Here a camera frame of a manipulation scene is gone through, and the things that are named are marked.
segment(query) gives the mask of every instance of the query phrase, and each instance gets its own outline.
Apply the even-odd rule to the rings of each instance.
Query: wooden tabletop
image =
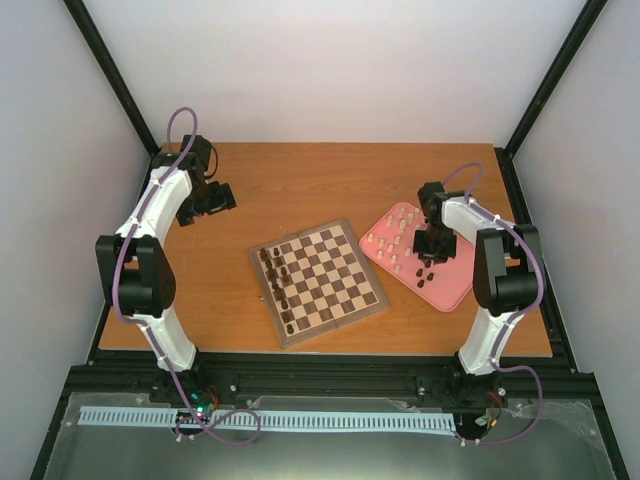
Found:
[[[480,161],[485,174],[474,196],[513,220],[491,145],[221,143],[216,179],[229,182],[237,208],[174,222],[165,252],[176,281],[175,308],[187,336],[202,351],[282,352],[260,300],[249,248],[346,217],[362,236],[395,203],[417,203],[427,181]],[[464,189],[475,175],[447,188]],[[297,344],[290,352],[446,355],[465,342],[477,311],[469,293],[455,311],[442,313],[377,265],[390,307],[349,326]],[[104,349],[149,349],[135,326],[111,312],[100,342]],[[550,356],[539,311],[523,319],[507,355]]]

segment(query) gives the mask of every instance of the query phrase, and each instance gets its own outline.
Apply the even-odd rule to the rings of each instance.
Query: wooden chessboard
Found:
[[[282,347],[388,306],[346,219],[254,247],[249,255]]]

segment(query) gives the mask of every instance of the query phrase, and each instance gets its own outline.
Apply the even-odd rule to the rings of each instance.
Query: purple cable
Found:
[[[478,182],[480,182],[480,179],[482,178],[482,175],[484,174],[484,165],[482,165],[479,162],[465,163],[464,165],[456,168],[453,172],[451,172],[449,175],[447,175],[447,177],[442,181],[442,186],[444,187],[458,173],[460,173],[462,170],[466,170],[467,168],[470,168],[470,167],[476,167],[478,169],[478,174],[476,175],[476,178],[474,178],[473,181],[471,182],[471,185],[469,185],[469,187],[464,191],[464,201],[467,202],[467,203],[469,202],[469,195],[471,195],[471,192],[473,192],[476,189],[476,186],[478,185]]]
[[[171,164],[169,169],[160,177],[158,182],[153,187],[151,187],[151,189],[149,190],[149,193],[145,196],[144,200],[142,201],[142,204],[140,205],[140,208],[138,209],[138,213],[136,214],[136,220],[138,222],[142,219],[144,212],[147,210],[149,203],[151,202],[153,196],[158,191],[158,188],[160,188],[160,186],[162,186],[162,184],[169,177],[169,175],[171,175],[171,173],[176,168],[178,168],[178,165],[180,164],[180,162],[182,162],[182,160],[187,155],[187,153],[189,153],[189,150],[191,150],[191,146],[193,145],[193,142],[195,140],[196,132],[198,131],[198,117],[196,116],[196,112],[194,112],[189,107],[179,108],[173,113],[173,115],[171,115],[171,118],[169,118],[169,123],[167,125],[167,142],[169,142],[169,149],[171,149],[171,143],[169,139],[170,139],[170,133],[171,133],[171,127],[173,125],[173,121],[178,116],[178,114],[184,111],[189,112],[193,117],[193,131],[191,132],[191,138],[189,139],[189,142],[187,142],[185,149],[182,152],[180,152],[180,155],[178,155],[178,158]],[[149,325],[144,320],[134,320],[122,314],[122,309],[120,308],[120,298],[118,295],[118,287],[120,285],[120,276],[122,275],[122,268],[124,266],[124,257],[126,256],[126,252],[129,248],[129,244],[131,243],[131,239],[133,238],[133,235],[135,234],[137,229],[138,229],[138,225],[134,223],[129,229],[129,232],[127,233],[127,236],[125,237],[124,241],[122,242],[122,246],[120,247],[120,252],[118,253],[118,258],[116,260],[116,266],[113,274],[113,285],[111,287],[111,298],[113,301],[113,309],[115,310],[116,315],[124,323],[139,325],[146,329],[145,331],[147,333],[147,336],[149,337],[149,341],[153,345],[153,348],[155,349],[158,357],[160,357],[164,361],[165,365],[169,369],[171,378],[173,379],[173,382],[176,384],[176,389],[178,390],[178,394],[180,395],[180,398],[184,402],[185,407],[189,411],[189,414],[191,415],[191,417],[193,417],[196,423],[202,428],[202,432],[200,432],[196,436],[200,436],[201,434],[206,434],[214,438],[215,440],[219,441],[220,443],[224,443],[226,445],[233,445],[233,446],[241,446],[241,445],[246,445],[250,442],[253,442],[258,437],[261,430],[260,417],[255,412],[251,410],[234,410],[232,412],[227,413],[223,417],[221,417],[218,421],[214,422],[212,425],[210,426],[205,425],[204,422],[202,422],[202,420],[200,419],[200,417],[198,417],[195,410],[191,407],[191,403],[189,402],[189,399],[187,398],[187,395],[185,394],[184,389],[180,384],[180,379],[178,378],[178,375],[176,375],[176,372],[173,368],[173,364],[171,363],[171,360],[167,358],[164,350],[162,350],[162,347],[158,343],[158,339],[153,334],[153,330],[148,328]],[[225,418],[230,417],[231,415],[239,414],[239,413],[248,413],[256,419],[256,422],[257,422],[256,431],[251,438],[244,440],[242,442],[231,442],[229,440],[225,440],[222,437],[219,437],[218,435],[216,435],[210,430],[210,429],[213,429],[215,426],[219,425],[219,423],[223,421]]]
[[[491,364],[496,369],[496,371],[498,371],[500,373],[512,373],[512,372],[520,372],[520,371],[529,372],[533,376],[533,380],[536,382],[536,389],[538,391],[538,410],[536,411],[536,416],[533,418],[533,421],[529,424],[529,426],[527,426],[527,428],[525,428],[522,432],[517,433],[517,434],[515,434],[515,435],[513,435],[511,437],[508,437],[508,438],[503,438],[503,439],[500,439],[500,440],[489,440],[489,441],[484,441],[484,442],[480,442],[479,443],[479,445],[502,445],[502,444],[505,444],[505,443],[512,442],[514,440],[518,440],[518,439],[524,437],[525,435],[528,435],[536,427],[536,425],[540,421],[540,418],[542,417],[542,402],[543,402],[542,384],[540,383],[540,378],[538,377],[538,374],[536,373],[536,371],[533,368],[529,367],[528,365],[520,365],[520,366],[517,366],[517,367],[502,368],[498,364],[498,360],[496,358],[496,355],[497,355],[497,352],[498,352],[498,348],[500,348],[500,343],[502,343],[502,340],[504,339],[505,335],[509,331],[509,328],[511,328],[511,324],[518,317],[522,317],[522,316],[526,315],[530,311],[532,311],[535,308],[537,308],[538,305],[540,305],[540,302],[542,301],[542,297],[544,295],[544,283],[543,283],[543,280],[542,280],[542,271],[540,270],[540,265],[538,265],[538,262],[537,262],[535,256],[533,255],[533,252],[531,251],[531,248],[529,248],[529,245],[527,245],[527,243],[524,241],[524,239],[520,235],[518,235],[518,233],[508,223],[506,223],[504,220],[502,220],[500,217],[492,214],[486,208],[482,207],[481,205],[478,205],[475,200],[469,198],[471,192],[476,187],[476,185],[480,181],[480,177],[484,173],[484,167],[482,166],[482,164],[477,163],[477,162],[472,162],[472,163],[467,163],[465,165],[462,165],[461,167],[458,167],[453,172],[451,172],[449,175],[447,175],[447,177],[444,179],[442,184],[443,185],[446,184],[458,172],[460,172],[461,170],[464,170],[465,168],[469,168],[469,167],[478,167],[479,170],[480,170],[478,172],[478,175],[476,175],[476,178],[473,180],[473,182],[471,183],[469,188],[464,193],[464,198],[465,198],[465,201],[467,202],[467,204],[469,205],[469,208],[471,208],[476,213],[478,213],[480,216],[484,217],[485,219],[489,220],[490,222],[493,222],[496,225],[498,225],[499,227],[503,228],[509,235],[511,235],[515,239],[515,241],[522,248],[522,250],[524,250],[527,258],[529,259],[529,261],[533,265],[533,271],[535,273],[536,283],[538,285],[538,293],[537,293],[536,298],[533,301],[533,303],[531,305],[529,305],[528,307],[523,308],[522,310],[514,312],[507,319],[504,327],[502,327],[502,329],[498,333],[498,336],[496,337],[496,341],[494,342],[493,346],[491,347]],[[457,432],[456,432],[456,437],[458,439],[460,439],[460,440],[464,440],[460,435],[458,435]]]

